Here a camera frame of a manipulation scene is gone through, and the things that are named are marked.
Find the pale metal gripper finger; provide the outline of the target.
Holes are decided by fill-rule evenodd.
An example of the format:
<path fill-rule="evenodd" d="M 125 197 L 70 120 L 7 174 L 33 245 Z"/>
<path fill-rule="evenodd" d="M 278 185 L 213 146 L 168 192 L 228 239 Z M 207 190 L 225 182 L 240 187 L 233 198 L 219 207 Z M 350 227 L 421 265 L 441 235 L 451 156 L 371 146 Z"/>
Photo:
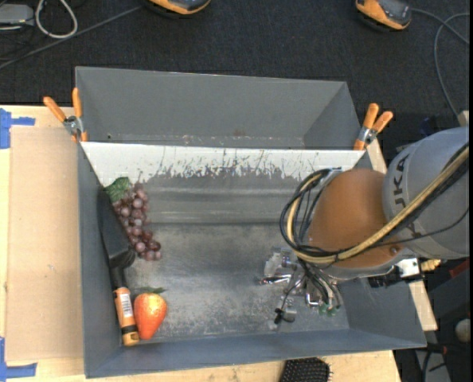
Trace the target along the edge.
<path fill-rule="evenodd" d="M 292 279 L 291 275 L 273 275 L 273 276 L 264 276 L 258 278 L 257 284 L 261 286 L 265 285 L 287 285 Z"/>
<path fill-rule="evenodd" d="M 295 254 L 290 249 L 273 249 L 265 261 L 264 275 L 291 275 L 296 269 Z"/>

